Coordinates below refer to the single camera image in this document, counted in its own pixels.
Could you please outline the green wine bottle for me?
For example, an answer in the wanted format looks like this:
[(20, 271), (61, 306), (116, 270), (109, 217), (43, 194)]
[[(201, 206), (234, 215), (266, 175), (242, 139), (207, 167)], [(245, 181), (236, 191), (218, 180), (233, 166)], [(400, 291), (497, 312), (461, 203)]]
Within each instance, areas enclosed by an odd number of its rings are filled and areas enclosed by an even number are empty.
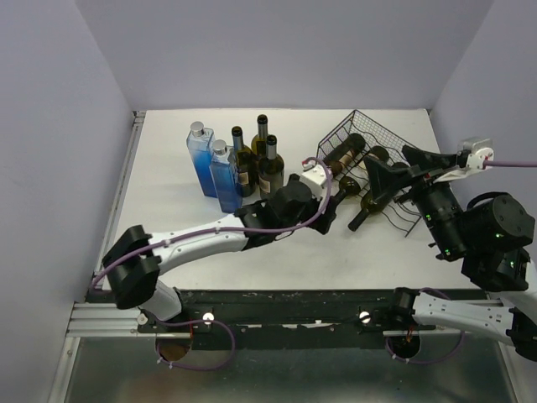
[[(330, 162), (331, 173), (333, 177), (337, 177), (341, 174), (354, 160), (354, 157), (359, 154), (359, 151), (355, 149), (349, 149), (339, 160)], [(376, 157), (377, 159), (387, 162), (389, 159), (388, 151), (382, 146), (374, 146), (368, 152), (367, 155)], [(339, 180), (339, 190), (334, 195), (335, 202), (341, 202), (348, 196), (358, 195), (361, 191), (361, 187), (356, 180), (349, 176), (344, 176)]]
[(359, 133), (350, 133), (349, 136), (337, 145), (323, 159), (324, 164), (330, 168), (334, 177), (340, 175), (365, 149), (365, 138)]
[(370, 192), (370, 186), (368, 192), (361, 200), (361, 210), (360, 212), (349, 222), (347, 225), (348, 229), (352, 232), (356, 232), (362, 224), (372, 215), (378, 214), (383, 211), (383, 209), (390, 203), (390, 201), (385, 205), (376, 205), (372, 198)]

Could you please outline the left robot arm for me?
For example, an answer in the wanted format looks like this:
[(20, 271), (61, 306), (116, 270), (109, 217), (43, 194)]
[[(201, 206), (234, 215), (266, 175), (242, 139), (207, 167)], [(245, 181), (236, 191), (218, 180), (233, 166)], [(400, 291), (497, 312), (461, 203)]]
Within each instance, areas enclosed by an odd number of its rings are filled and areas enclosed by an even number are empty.
[(160, 276), (206, 257), (242, 252), (272, 243), (282, 233), (314, 227), (328, 207), (300, 180), (291, 180), (267, 199), (238, 208), (215, 222), (183, 231), (148, 233), (142, 225), (123, 232), (102, 259), (117, 309), (138, 307), (151, 313), (169, 332), (185, 325), (186, 312), (177, 290)]

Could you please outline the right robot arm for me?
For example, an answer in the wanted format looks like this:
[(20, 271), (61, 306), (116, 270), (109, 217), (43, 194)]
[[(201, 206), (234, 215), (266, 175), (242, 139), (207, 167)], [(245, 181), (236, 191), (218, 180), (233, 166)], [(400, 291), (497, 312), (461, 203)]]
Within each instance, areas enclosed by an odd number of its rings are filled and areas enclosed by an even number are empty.
[(454, 154), (437, 154), (405, 145), (404, 168), (365, 157), (373, 203), (414, 204), (439, 249), (437, 259), (462, 262), (461, 272), (481, 290), (508, 301), (507, 306), (474, 305), (434, 296), (426, 289), (394, 290), (386, 308), (388, 323), (410, 331), (443, 326), (481, 334), (536, 359), (536, 265), (532, 244), (535, 220), (509, 193), (491, 191), (462, 208), (451, 183), (501, 163), (486, 140)]

